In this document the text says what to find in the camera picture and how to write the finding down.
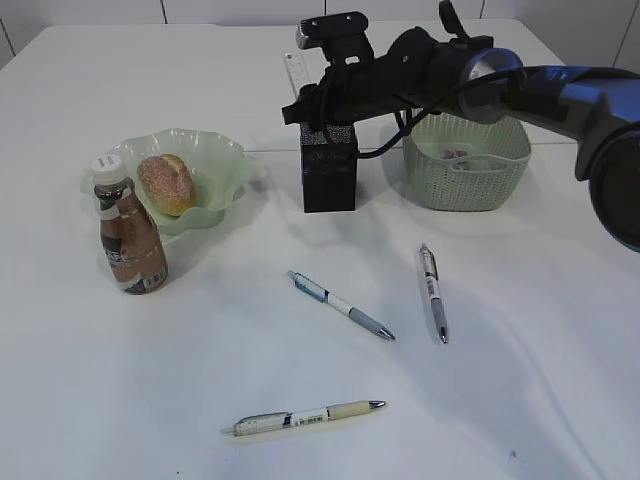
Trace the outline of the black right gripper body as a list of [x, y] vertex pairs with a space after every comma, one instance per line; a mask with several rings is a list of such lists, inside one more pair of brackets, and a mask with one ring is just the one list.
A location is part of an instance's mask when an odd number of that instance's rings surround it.
[[402, 59], [389, 55], [366, 64], [329, 66], [320, 82], [306, 85], [292, 104], [282, 108], [284, 123], [346, 126], [408, 110], [402, 73]]

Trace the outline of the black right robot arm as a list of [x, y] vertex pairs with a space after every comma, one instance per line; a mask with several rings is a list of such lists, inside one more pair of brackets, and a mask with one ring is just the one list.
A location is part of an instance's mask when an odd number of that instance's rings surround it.
[[639, 248], [639, 77], [615, 68], [525, 66], [503, 48], [472, 50], [439, 42], [426, 30], [403, 32], [381, 57], [351, 65], [336, 56], [317, 85], [283, 107], [287, 124], [324, 131], [400, 111], [416, 115], [372, 151], [384, 154], [427, 115], [479, 124], [512, 117], [578, 145], [575, 177], [588, 184], [593, 209], [619, 243]]

